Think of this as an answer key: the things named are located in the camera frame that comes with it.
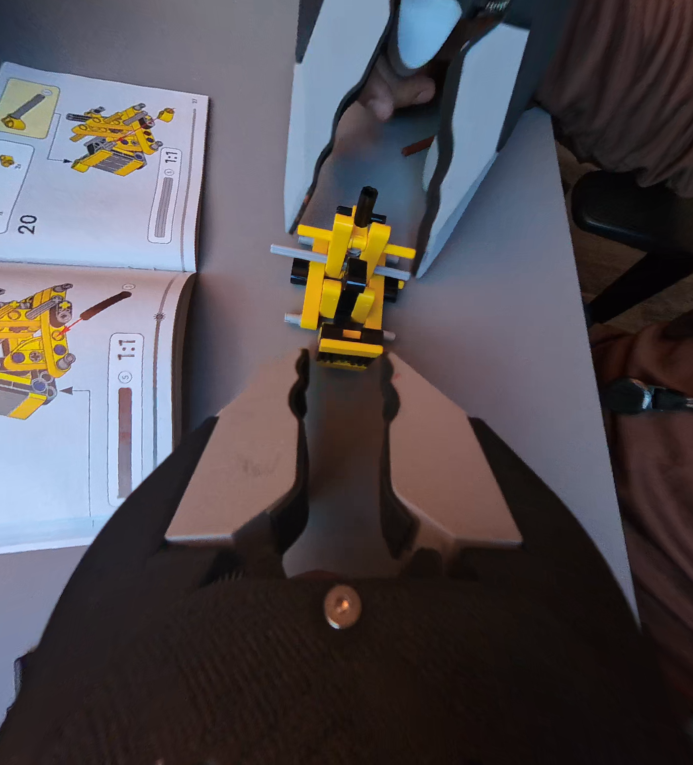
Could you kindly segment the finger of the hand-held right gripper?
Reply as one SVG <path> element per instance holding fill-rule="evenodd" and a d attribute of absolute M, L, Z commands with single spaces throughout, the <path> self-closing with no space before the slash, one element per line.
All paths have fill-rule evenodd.
<path fill-rule="evenodd" d="M 422 175 L 425 210 L 416 244 L 418 279 L 444 248 L 499 153 L 529 34 L 513 24 L 487 24 L 447 68 L 437 132 Z"/>
<path fill-rule="evenodd" d="M 364 88 L 395 16 L 390 1 L 300 1 L 284 173 L 284 224 L 309 205 L 344 112 Z"/>

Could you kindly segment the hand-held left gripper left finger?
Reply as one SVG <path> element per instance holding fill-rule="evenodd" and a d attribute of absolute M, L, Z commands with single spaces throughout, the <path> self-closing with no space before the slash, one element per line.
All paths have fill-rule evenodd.
<path fill-rule="evenodd" d="M 215 550 L 221 569 L 284 579 L 309 517 L 307 349 L 264 363 L 216 418 L 165 539 Z"/>

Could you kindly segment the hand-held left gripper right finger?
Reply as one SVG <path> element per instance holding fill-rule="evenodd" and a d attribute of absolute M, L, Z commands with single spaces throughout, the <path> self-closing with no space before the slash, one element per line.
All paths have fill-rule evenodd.
<path fill-rule="evenodd" d="M 466 412 L 396 354 L 380 362 L 380 526 L 390 556 L 407 564 L 428 550 L 446 569 L 470 549 L 521 547 Z"/>

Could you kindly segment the yellow lego bulldozer model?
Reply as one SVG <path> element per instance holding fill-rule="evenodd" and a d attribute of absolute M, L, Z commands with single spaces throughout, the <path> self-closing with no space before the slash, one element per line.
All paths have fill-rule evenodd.
<path fill-rule="evenodd" d="M 391 243 L 377 198 L 364 186 L 356 205 L 337 207 L 331 228 L 300 224 L 300 247 L 270 247 L 291 260 L 290 281 L 304 290 L 301 311 L 285 321 L 317 334 L 315 359 L 324 366 L 367 369 L 394 338 L 383 327 L 384 308 L 411 278 L 416 252 Z"/>

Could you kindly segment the open lego instruction booklet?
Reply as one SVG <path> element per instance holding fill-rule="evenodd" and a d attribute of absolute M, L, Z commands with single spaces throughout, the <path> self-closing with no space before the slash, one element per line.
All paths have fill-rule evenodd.
<path fill-rule="evenodd" d="M 89 544 L 174 449 L 208 113 L 0 67 L 0 554 Z"/>

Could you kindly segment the person's right hand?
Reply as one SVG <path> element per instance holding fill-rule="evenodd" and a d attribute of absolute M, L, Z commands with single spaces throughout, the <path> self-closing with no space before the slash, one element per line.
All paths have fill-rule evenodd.
<path fill-rule="evenodd" d="M 437 91 L 436 64 L 400 74 L 390 60 L 381 55 L 373 66 L 357 102 L 380 122 L 395 112 L 432 102 Z"/>

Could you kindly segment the person's leg brown trousers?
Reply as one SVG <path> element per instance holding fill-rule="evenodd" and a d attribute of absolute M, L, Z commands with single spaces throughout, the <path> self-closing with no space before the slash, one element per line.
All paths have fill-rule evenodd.
<path fill-rule="evenodd" d="M 693 197 L 693 1 L 575 2 L 534 99 L 579 161 Z"/>
<path fill-rule="evenodd" d="M 590 332 L 600 389 L 620 378 L 693 396 L 693 310 L 638 333 Z M 662 670 L 693 713 L 693 411 L 604 425 L 638 611 Z"/>

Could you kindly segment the black chair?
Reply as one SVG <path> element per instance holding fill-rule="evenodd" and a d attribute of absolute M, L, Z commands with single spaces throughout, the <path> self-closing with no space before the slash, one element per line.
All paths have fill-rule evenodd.
<path fill-rule="evenodd" d="M 571 216 L 583 232 L 644 253 L 584 306 L 589 328 L 693 275 L 693 197 L 639 186 L 632 173 L 593 171 L 572 189 Z"/>

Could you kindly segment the black knob lever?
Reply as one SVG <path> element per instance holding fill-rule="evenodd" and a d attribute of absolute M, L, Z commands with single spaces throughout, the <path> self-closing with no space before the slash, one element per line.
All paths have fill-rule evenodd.
<path fill-rule="evenodd" d="M 613 413 L 627 416 L 647 412 L 689 412 L 693 411 L 693 396 L 627 377 L 603 386 L 600 404 Z"/>

